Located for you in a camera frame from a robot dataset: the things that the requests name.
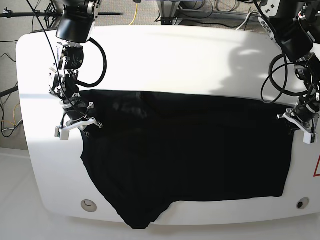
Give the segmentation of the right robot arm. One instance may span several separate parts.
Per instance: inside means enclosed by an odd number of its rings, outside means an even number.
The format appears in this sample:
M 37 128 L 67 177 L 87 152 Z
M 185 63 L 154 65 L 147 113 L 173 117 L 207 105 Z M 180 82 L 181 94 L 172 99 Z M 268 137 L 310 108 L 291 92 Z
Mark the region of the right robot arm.
M 70 131 L 84 131 L 88 126 L 102 128 L 103 124 L 92 115 L 95 105 L 80 94 L 80 87 L 94 88 L 105 78 L 107 56 L 102 46 L 91 38 L 98 18 L 101 1 L 99 0 L 64 0 L 63 12 L 57 27 L 56 37 L 61 41 L 53 48 L 54 64 L 49 70 L 49 93 L 60 100 L 63 117 L 55 128 L 54 136 L 61 141 L 69 139 Z M 102 55 L 102 73 L 94 83 L 78 80 L 79 69 L 84 62 L 84 44 L 92 43 Z

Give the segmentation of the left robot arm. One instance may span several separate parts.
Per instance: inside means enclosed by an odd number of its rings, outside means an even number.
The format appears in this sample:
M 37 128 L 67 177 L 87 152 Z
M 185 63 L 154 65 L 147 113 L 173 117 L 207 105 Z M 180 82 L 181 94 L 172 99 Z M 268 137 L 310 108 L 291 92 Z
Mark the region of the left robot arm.
M 254 1 L 259 22 L 281 53 L 270 63 L 267 81 L 283 95 L 297 97 L 294 107 L 278 115 L 295 130 L 304 132 L 310 144 L 317 137 L 316 122 L 320 116 L 320 59 L 312 52 L 320 42 L 320 2 L 318 0 L 261 0 Z M 288 66 L 292 64 L 305 90 L 286 89 Z

